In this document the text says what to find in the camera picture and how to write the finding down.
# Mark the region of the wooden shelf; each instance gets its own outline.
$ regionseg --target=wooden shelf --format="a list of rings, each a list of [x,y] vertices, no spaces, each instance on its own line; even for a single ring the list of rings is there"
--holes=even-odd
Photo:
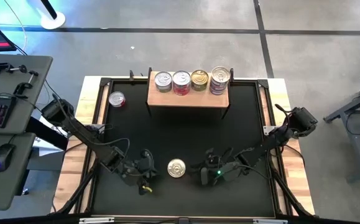
[[[211,73],[208,73],[208,85],[204,91],[195,91],[191,88],[190,92],[185,96],[178,96],[173,90],[167,93],[158,91],[155,85],[155,76],[159,72],[152,71],[150,73],[149,89],[148,89],[148,105],[149,106],[185,106],[185,107],[207,107],[207,108],[227,108],[229,105],[228,88],[222,95],[214,95],[210,93]]]

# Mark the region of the wooden table frame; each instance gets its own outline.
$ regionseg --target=wooden table frame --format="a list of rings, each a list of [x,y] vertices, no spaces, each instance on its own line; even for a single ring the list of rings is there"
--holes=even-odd
[[[78,119],[83,124],[103,124],[104,121],[104,112],[106,111],[106,103],[108,99],[109,93],[109,85],[104,85],[106,83],[102,78],[129,78],[129,77],[101,77],[101,76],[92,76],[85,77],[83,82],[83,87],[80,93],[80,99],[78,102],[78,107],[76,111],[76,119]],[[147,77],[134,77],[135,80],[143,80]],[[255,78],[235,78],[235,80],[256,80]],[[263,85],[267,85],[269,91],[265,91],[266,88],[260,87],[261,94],[261,103],[262,109],[264,112],[264,120],[265,125],[281,125],[285,118],[283,112],[279,110],[272,110],[271,113],[274,114],[274,117],[269,116],[269,109],[272,108],[272,105],[278,103],[285,110],[291,110],[290,103],[288,101],[285,81],[279,78],[270,78],[270,79],[259,79]],[[98,99],[98,93],[102,91],[102,97]],[[72,147],[76,144],[80,143],[77,138],[70,138],[68,143],[68,148]],[[289,146],[294,147],[296,150],[300,151],[300,146],[298,144],[298,140],[292,139],[288,142]],[[62,170],[60,174],[60,178],[58,180],[58,185],[56,189],[56,193],[53,199],[54,205],[59,210],[63,207],[65,202],[71,197],[72,193],[77,188],[78,184],[81,181],[82,170],[86,169],[86,165],[88,168],[91,167],[91,162],[89,164],[85,164],[85,158],[89,157],[90,161],[93,161],[95,158],[94,153],[90,153],[86,155],[86,146],[80,145],[74,148],[71,151],[68,151],[65,154],[64,162],[62,165]],[[293,194],[296,196],[298,201],[304,206],[304,208],[310,212],[314,213],[312,200],[310,196],[310,190],[308,186],[307,176],[305,174],[305,169],[303,166],[303,161],[301,157],[290,151],[286,150],[282,153],[281,159],[284,164],[284,173],[286,176],[287,184]],[[90,196],[90,186],[91,182],[87,185],[84,191],[84,197],[80,200],[77,206],[76,212],[84,212],[86,210],[86,205],[88,204],[89,196]],[[286,213],[286,203],[285,198],[282,193],[282,190],[278,185],[276,185],[277,195],[279,200],[279,207],[283,213]]]

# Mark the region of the wooden platform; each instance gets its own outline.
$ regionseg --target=wooden platform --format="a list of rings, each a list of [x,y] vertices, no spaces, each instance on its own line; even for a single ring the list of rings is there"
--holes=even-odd
[[[178,96],[173,90],[167,93],[158,91],[155,85],[155,76],[159,72],[152,71],[150,73],[149,89],[148,89],[148,105],[149,106],[195,106],[208,108],[226,108],[229,105],[228,89],[225,89],[222,95],[214,95],[210,93],[211,73],[208,73],[209,80],[206,90],[195,91],[191,88],[190,92],[185,96]]]
[[[84,79],[83,87],[81,89],[80,99],[78,102],[78,107],[75,115],[76,119],[78,119],[83,124],[91,124],[93,120],[93,115],[96,107],[96,100],[99,90],[99,83],[101,78],[104,77],[85,77]],[[277,103],[281,105],[285,110],[291,110],[284,79],[271,78],[268,79],[268,84],[269,84],[272,105]],[[106,101],[108,96],[108,88],[104,88],[103,93],[104,95],[102,101]],[[265,99],[263,88],[261,88],[261,95],[262,95],[261,98]],[[267,123],[266,125],[270,125],[266,100],[262,100],[262,105],[264,110],[264,117]],[[105,104],[102,103],[100,108],[101,113],[99,114],[98,117],[98,124],[102,123],[103,120],[102,111],[104,111],[104,106]],[[277,110],[274,107],[274,117],[275,117],[276,125],[281,125],[284,120],[283,112]],[[76,138],[71,138],[68,143],[68,148],[78,143],[80,143],[79,140],[77,140]],[[300,151],[300,146],[296,139],[290,140],[288,145]],[[80,183],[81,170],[83,168],[85,154],[86,154],[86,146],[84,144],[66,153],[62,165],[60,178],[58,180],[57,189],[53,199],[54,205],[57,208],[57,210],[62,208],[62,206],[72,196],[72,193],[75,191],[78,184]],[[307,176],[305,174],[302,159],[298,154],[287,149],[286,147],[285,147],[285,151],[282,153],[282,158],[284,161],[286,179],[289,188],[296,196],[296,198],[299,200],[299,202],[304,206],[304,208],[308,212],[314,214],[314,208],[310,196],[310,189],[308,187]],[[281,211],[285,213],[286,209],[284,203],[285,202],[284,195],[278,185],[277,185],[277,191],[279,195]],[[82,200],[81,211],[84,211],[84,209],[86,208],[89,192],[90,192],[90,184],[88,184],[87,188],[85,189],[85,196],[83,197]]]

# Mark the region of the gray desk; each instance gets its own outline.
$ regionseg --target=gray desk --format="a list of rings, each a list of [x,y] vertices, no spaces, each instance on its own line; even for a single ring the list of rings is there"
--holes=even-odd
[[[39,93],[43,87],[48,70],[50,69],[52,57],[48,56],[22,56],[22,55],[3,55],[0,54],[0,63],[8,62],[14,67],[25,65],[28,71],[33,70],[39,73],[38,77],[32,79],[33,88],[25,90],[28,101],[36,104]],[[14,73],[2,72],[0,74],[0,93],[12,94],[16,86],[21,82],[28,82],[30,74],[15,71]],[[20,134],[26,129],[30,115],[34,108],[28,102],[17,100],[16,105],[10,115],[5,128],[0,128],[0,134]]]
[[[0,146],[7,143],[11,137],[12,135],[0,135]],[[10,207],[12,199],[18,191],[35,137],[36,135],[33,133],[25,133],[16,136],[11,141],[17,147],[12,154],[9,168],[0,172],[0,210],[7,210]]]

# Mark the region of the gold can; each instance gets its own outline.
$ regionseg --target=gold can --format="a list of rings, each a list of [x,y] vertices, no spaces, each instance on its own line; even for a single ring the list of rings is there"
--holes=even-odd
[[[209,80],[209,75],[203,70],[196,70],[192,72],[192,88],[195,91],[203,91],[207,87],[207,82]]]

